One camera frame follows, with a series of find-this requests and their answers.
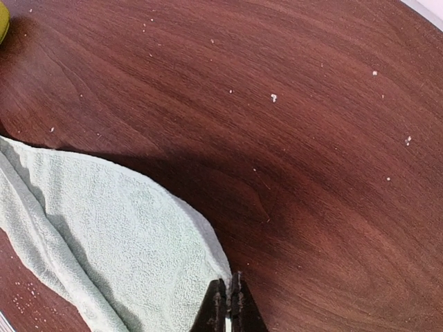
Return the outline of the green towel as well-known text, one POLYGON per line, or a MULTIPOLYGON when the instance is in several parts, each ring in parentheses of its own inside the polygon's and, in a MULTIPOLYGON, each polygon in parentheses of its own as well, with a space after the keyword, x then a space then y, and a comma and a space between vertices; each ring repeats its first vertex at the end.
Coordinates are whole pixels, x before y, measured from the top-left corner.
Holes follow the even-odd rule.
POLYGON ((232 277, 211 224, 151 178, 8 138, 1 229, 92 331, 189 331, 209 283, 232 277))

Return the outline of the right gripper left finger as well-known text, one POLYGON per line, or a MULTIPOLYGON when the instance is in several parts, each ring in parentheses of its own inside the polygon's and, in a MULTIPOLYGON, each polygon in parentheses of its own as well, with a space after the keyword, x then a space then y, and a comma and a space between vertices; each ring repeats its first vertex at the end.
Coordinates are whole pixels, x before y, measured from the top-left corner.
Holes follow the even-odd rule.
POLYGON ((226 285, 222 279, 212 280, 190 332, 223 332, 226 317, 226 285))

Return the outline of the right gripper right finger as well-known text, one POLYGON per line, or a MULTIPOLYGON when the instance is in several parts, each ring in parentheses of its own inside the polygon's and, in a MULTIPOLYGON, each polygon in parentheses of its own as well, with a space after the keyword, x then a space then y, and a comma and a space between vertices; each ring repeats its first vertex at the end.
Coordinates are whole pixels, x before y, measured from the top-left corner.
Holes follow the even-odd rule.
POLYGON ((269 331, 241 272, 233 274, 230 285, 230 305, 228 312, 230 331, 269 331))

